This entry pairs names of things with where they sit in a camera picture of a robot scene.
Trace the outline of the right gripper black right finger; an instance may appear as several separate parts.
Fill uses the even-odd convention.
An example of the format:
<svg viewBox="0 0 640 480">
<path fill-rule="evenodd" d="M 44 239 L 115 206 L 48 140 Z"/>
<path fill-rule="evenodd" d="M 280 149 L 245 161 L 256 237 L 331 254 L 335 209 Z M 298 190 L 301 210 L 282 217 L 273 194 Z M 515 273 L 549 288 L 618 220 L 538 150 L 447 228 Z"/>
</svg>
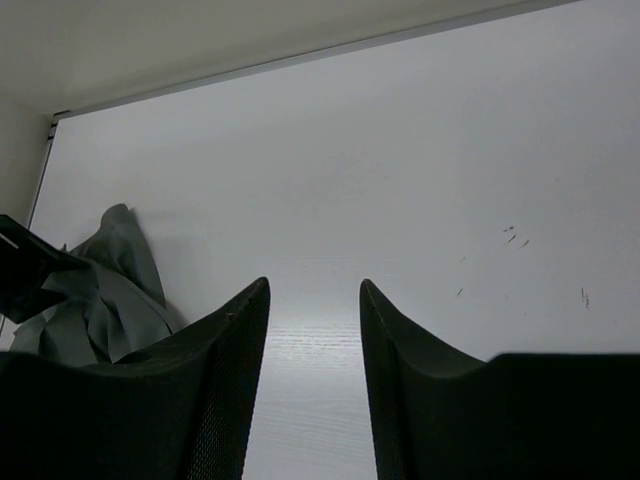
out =
<svg viewBox="0 0 640 480">
<path fill-rule="evenodd" d="M 635 354 L 481 361 L 406 317 L 370 280 L 361 341 L 381 479 L 635 479 Z"/>
</svg>

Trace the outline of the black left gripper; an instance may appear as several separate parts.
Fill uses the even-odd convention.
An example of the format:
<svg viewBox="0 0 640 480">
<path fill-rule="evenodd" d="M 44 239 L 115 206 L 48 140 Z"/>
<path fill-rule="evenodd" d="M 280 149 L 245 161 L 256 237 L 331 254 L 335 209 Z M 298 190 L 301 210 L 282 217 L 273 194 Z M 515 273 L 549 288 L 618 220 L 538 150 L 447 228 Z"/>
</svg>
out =
<svg viewBox="0 0 640 480">
<path fill-rule="evenodd" d="M 87 262 L 56 250 L 9 215 L 1 215 L 1 314 L 13 323 L 24 323 L 66 299 L 44 288 L 51 274 L 87 267 Z"/>
</svg>

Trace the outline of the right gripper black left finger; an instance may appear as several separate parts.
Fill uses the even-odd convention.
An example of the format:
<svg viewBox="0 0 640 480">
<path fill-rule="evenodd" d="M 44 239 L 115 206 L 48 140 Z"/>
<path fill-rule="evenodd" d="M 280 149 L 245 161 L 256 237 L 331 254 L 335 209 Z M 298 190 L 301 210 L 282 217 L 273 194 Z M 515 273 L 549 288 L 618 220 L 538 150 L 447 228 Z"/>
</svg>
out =
<svg viewBox="0 0 640 480">
<path fill-rule="evenodd" d="M 114 364 L 1 356 L 5 479 L 238 479 L 270 308 L 258 278 Z"/>
</svg>

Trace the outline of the grey pleated skirt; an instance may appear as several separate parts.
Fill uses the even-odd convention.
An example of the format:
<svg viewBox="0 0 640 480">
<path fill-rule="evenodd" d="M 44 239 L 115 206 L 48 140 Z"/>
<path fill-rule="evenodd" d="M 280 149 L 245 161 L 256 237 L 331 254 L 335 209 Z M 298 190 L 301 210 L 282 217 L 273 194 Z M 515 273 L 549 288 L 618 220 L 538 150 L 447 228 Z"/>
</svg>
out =
<svg viewBox="0 0 640 480">
<path fill-rule="evenodd" d="M 132 209 L 110 207 L 68 253 L 83 267 L 50 274 L 44 289 L 62 298 L 17 327 L 12 351 L 73 367 L 115 363 L 179 330 Z"/>
</svg>

